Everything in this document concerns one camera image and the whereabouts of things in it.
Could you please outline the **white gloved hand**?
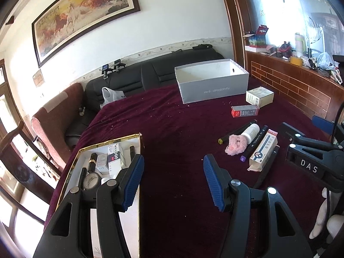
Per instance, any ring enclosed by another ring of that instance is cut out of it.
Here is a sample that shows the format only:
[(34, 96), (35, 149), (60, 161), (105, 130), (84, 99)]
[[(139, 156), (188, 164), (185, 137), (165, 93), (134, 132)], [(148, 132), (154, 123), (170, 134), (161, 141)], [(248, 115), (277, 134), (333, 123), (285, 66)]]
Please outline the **white gloved hand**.
[(342, 193), (334, 193), (323, 188), (321, 195), (325, 200), (319, 208), (315, 225), (309, 235), (310, 239), (316, 238), (325, 228), (331, 237), (335, 238), (343, 225), (343, 213), (334, 213)]

